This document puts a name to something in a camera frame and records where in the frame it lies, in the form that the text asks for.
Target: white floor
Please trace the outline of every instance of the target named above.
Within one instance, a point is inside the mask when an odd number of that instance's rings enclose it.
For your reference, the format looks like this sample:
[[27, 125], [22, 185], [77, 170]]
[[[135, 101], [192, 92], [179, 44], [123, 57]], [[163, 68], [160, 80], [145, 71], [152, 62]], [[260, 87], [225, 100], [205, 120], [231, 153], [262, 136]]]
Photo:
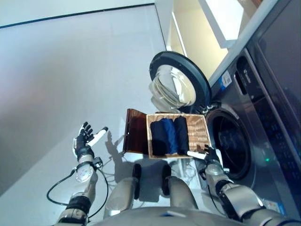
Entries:
[[[141, 196], [134, 207], [169, 205], [159, 187], [165, 160], [120, 153], [127, 108], [156, 111], [150, 101], [148, 67], [165, 47], [154, 6], [3, 29], [0, 47], [1, 182], [26, 172], [0, 197], [1, 225], [55, 223], [64, 207], [47, 201], [46, 192], [76, 165], [72, 138], [86, 120], [95, 130], [109, 127], [110, 132], [93, 150], [107, 162], [103, 170], [110, 192], [116, 182], [130, 176], [133, 162], [139, 161], [143, 166]], [[11, 151], [6, 158], [5, 147]], [[171, 164], [173, 173], [192, 189], [199, 208], [216, 212], [201, 193], [194, 162]], [[76, 188], [75, 179], [70, 179], [52, 197], [68, 202]], [[91, 213], [105, 194], [99, 175]], [[102, 218], [103, 210], [92, 221]]]

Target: door glass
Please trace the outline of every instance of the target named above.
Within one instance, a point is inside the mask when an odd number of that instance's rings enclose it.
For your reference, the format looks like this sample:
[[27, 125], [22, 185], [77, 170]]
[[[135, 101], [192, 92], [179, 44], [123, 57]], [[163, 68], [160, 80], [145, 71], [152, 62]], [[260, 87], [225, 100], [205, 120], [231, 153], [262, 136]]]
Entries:
[[196, 92], [191, 81], [179, 69], [170, 65], [158, 68], [150, 84], [152, 101], [161, 111], [175, 112], [182, 106], [194, 104]]

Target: label sticker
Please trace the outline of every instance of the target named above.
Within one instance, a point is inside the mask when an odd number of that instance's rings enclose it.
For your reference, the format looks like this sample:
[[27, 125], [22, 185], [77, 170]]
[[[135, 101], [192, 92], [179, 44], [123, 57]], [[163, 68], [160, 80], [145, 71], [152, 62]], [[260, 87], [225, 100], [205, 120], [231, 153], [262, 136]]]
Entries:
[[225, 73], [218, 79], [218, 82], [221, 86], [221, 90], [225, 90], [226, 87], [232, 83], [232, 79], [229, 72], [225, 71]]
[[273, 202], [271, 200], [262, 200], [263, 204], [265, 205], [265, 207], [269, 210], [274, 210], [278, 213], [282, 213], [283, 215], [286, 215], [284, 206], [282, 203], [279, 202]]

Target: black wheel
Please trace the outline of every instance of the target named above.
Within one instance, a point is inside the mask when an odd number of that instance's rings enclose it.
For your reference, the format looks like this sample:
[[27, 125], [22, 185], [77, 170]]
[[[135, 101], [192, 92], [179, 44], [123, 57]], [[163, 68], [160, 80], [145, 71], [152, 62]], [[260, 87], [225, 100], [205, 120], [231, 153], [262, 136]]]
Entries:
[[138, 199], [139, 198], [141, 171], [142, 171], [141, 165], [140, 164], [135, 164], [134, 167], [133, 167], [132, 176], [134, 178], [138, 179], [138, 183], [136, 184], [134, 199]]
[[171, 167], [169, 165], [165, 165], [162, 169], [162, 192], [164, 195], [169, 195], [168, 188], [168, 177], [171, 176]]

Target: dark blue towel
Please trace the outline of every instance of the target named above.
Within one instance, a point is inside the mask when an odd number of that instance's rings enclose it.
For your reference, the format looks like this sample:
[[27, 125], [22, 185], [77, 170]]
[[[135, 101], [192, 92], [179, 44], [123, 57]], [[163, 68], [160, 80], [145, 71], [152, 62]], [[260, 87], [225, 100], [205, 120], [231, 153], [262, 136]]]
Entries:
[[178, 154], [187, 154], [187, 151], [189, 151], [189, 139], [186, 119], [182, 116], [176, 118], [174, 127], [179, 145]]
[[160, 121], [163, 122], [164, 128], [167, 134], [167, 139], [169, 142], [170, 150], [167, 152], [168, 154], [174, 154], [178, 152], [178, 142], [174, 128], [174, 122], [172, 119], [163, 118]]
[[164, 156], [170, 152], [170, 145], [167, 138], [163, 121], [154, 121], [150, 124], [151, 144], [153, 155]]

